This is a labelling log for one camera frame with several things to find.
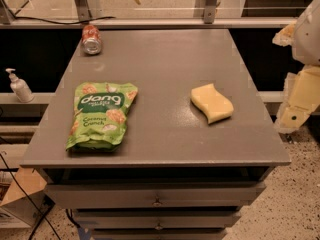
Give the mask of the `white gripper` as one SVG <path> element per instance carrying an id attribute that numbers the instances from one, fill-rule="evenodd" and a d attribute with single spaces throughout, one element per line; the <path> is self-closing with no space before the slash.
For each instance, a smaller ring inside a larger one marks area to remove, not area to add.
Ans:
<path id="1" fill-rule="evenodd" d="M 293 44 L 296 23 L 282 28 L 272 39 L 278 46 Z M 320 67 L 305 65 L 297 74 L 290 73 L 288 103 L 282 103 L 276 114 L 275 129 L 281 134 L 297 131 L 320 105 Z"/>

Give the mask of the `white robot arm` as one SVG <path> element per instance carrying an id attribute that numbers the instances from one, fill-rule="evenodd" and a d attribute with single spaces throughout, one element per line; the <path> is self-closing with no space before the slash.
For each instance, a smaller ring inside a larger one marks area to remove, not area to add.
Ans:
<path id="1" fill-rule="evenodd" d="M 279 133 L 289 134 L 297 131 L 320 106 L 320 0 L 313 0 L 272 42 L 290 45 L 293 59 L 303 64 L 297 74 L 287 74 L 283 102 L 274 123 Z"/>

